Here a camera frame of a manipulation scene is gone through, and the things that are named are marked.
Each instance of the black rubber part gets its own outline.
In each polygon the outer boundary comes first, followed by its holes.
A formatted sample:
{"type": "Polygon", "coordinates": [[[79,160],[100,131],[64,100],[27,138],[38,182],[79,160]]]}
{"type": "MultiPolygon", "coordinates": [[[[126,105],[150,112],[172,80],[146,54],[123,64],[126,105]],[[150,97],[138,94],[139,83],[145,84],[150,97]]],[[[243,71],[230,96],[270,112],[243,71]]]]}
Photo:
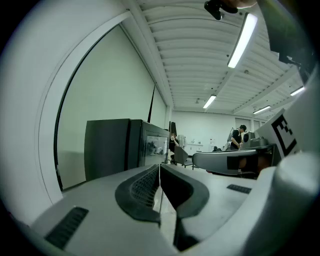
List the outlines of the black rubber part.
{"type": "Polygon", "coordinates": [[[161,188],[176,210],[173,244],[179,251],[184,251],[199,241],[186,234],[181,220],[201,212],[209,200],[209,190],[200,181],[172,169],[167,164],[160,167],[160,182],[161,188]]]}
{"type": "Polygon", "coordinates": [[[63,249],[88,214],[88,210],[81,207],[74,207],[67,215],[53,228],[45,239],[54,246],[63,249]]]}
{"type": "Polygon", "coordinates": [[[159,165],[154,164],[122,182],[115,190],[115,200],[131,218],[160,224],[160,214],[153,210],[158,187],[159,165]]]}
{"type": "Polygon", "coordinates": [[[241,193],[249,194],[251,191],[251,188],[245,187],[245,186],[239,186],[235,184],[230,184],[229,186],[226,187],[227,189],[238,191],[241,193]]]}
{"type": "Polygon", "coordinates": [[[239,169],[239,157],[238,156],[227,156],[226,157],[226,167],[228,170],[238,170],[239,169]]]}

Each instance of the black vent grille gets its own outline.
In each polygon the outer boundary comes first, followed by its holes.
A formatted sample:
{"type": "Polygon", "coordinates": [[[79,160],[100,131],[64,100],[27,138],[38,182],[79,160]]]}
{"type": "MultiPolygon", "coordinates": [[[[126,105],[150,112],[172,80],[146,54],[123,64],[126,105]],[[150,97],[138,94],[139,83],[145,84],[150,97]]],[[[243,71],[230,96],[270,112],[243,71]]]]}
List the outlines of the black vent grille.
{"type": "Polygon", "coordinates": [[[230,184],[229,186],[226,187],[227,189],[238,191],[241,193],[249,194],[251,191],[251,188],[245,187],[245,186],[239,186],[235,184],[230,184]]]}
{"type": "Polygon", "coordinates": [[[53,228],[45,239],[54,246],[63,249],[70,238],[74,235],[81,222],[89,211],[81,207],[74,207],[68,214],[53,228]]]}
{"type": "Polygon", "coordinates": [[[131,195],[140,204],[153,207],[155,194],[159,187],[159,170],[154,169],[131,185],[131,195]]]}

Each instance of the office chair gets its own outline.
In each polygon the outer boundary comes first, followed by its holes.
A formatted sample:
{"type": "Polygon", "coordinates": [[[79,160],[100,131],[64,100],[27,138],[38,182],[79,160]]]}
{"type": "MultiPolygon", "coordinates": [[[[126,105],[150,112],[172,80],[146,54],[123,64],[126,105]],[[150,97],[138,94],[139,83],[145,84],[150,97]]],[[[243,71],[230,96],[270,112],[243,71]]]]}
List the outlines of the office chair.
{"type": "Polygon", "coordinates": [[[187,166],[192,166],[192,170],[194,169],[194,164],[191,160],[187,160],[188,153],[184,151],[184,149],[180,146],[174,146],[174,162],[179,163],[184,168],[187,166]]]}

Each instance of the ceiling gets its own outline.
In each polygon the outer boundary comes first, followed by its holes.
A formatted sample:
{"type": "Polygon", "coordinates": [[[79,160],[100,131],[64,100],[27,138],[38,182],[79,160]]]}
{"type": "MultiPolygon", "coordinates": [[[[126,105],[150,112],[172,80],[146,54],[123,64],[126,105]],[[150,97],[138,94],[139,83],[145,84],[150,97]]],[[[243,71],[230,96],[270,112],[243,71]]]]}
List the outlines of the ceiling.
{"type": "Polygon", "coordinates": [[[174,110],[201,111],[268,119],[293,100],[303,85],[295,66],[270,51],[265,21],[256,4],[215,20],[204,0],[137,0],[159,51],[174,110]],[[258,24],[236,68],[227,66],[250,12],[258,24]],[[207,110],[210,95],[216,99],[207,110]]]}

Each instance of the refrigerator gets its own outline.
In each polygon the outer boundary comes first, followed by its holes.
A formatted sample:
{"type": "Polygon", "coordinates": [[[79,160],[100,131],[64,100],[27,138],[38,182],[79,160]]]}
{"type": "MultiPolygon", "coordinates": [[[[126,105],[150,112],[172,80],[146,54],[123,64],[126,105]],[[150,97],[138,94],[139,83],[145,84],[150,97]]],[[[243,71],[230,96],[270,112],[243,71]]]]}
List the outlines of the refrigerator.
{"type": "Polygon", "coordinates": [[[86,181],[167,163],[169,131],[141,119],[90,120],[84,139],[86,181]]]}

